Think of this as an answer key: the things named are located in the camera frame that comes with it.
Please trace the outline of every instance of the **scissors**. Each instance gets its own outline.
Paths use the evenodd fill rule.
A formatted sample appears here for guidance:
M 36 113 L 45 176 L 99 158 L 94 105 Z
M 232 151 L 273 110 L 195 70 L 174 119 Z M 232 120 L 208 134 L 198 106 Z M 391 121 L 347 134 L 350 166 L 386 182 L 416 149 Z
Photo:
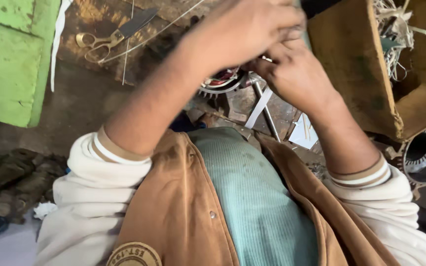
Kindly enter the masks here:
M 121 27 L 115 30 L 108 38 L 96 38 L 93 34 L 83 32 L 78 33 L 75 37 L 78 46 L 80 47 L 91 47 L 92 49 L 87 51 L 85 54 L 85 59 L 89 62 L 100 63 L 105 58 L 108 57 L 111 48 L 118 45 L 122 40 L 128 39 L 142 27 L 144 27 L 152 18 L 157 14 L 157 9 L 145 9 L 139 13 L 136 13 L 136 16 L 133 17 L 130 21 L 124 23 Z M 92 40 L 85 40 L 83 38 L 89 36 Z M 100 50 L 107 50 L 105 56 L 100 56 L 102 53 Z

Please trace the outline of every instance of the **brown cardboard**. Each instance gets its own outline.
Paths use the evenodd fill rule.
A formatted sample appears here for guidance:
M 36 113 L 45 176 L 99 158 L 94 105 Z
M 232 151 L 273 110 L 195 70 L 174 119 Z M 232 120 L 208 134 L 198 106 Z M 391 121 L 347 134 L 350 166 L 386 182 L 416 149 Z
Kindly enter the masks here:
M 426 29 L 426 0 L 411 0 L 410 25 Z M 385 70 L 372 0 L 342 0 L 309 21 L 311 46 L 365 131 L 406 141 L 426 128 L 426 36 L 400 62 L 412 72 L 394 88 Z

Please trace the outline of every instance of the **green wooden block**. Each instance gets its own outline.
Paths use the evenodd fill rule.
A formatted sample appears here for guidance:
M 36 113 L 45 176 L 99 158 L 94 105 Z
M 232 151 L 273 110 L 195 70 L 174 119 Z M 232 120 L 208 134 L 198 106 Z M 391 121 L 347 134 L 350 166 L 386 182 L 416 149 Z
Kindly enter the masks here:
M 36 0 L 0 0 L 0 23 L 30 33 Z
M 36 126 L 60 0 L 0 0 L 0 6 L 6 7 L 0 7 L 0 121 Z M 23 24 L 25 18 L 30 19 L 28 24 Z
M 27 127 L 44 40 L 0 25 L 0 121 Z

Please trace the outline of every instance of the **hand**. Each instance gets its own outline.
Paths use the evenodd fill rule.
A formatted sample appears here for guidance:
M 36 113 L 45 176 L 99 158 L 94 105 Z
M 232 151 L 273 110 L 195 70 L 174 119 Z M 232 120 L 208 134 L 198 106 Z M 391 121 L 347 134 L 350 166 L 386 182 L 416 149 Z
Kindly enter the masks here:
M 257 58 L 243 68 L 263 77 L 277 95 L 308 116 L 327 112 L 331 103 L 342 103 L 340 94 L 303 40 L 274 44 L 265 55 L 272 62 Z
M 182 40 L 210 71 L 243 64 L 276 42 L 299 39 L 303 11 L 294 0 L 226 0 Z

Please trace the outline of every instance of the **brown jacket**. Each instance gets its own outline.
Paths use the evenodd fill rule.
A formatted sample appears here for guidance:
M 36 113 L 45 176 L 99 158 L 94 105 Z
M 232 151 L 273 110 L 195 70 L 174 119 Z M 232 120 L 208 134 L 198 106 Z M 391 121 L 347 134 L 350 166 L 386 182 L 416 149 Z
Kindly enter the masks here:
M 399 265 L 370 228 L 291 149 L 259 140 L 291 195 L 315 224 L 320 266 Z M 142 260 L 147 265 L 238 266 L 216 191 L 189 137 L 167 132 L 152 161 L 152 170 L 128 207 L 108 265 L 127 259 L 127 252 L 140 251 L 150 253 L 151 262 Z

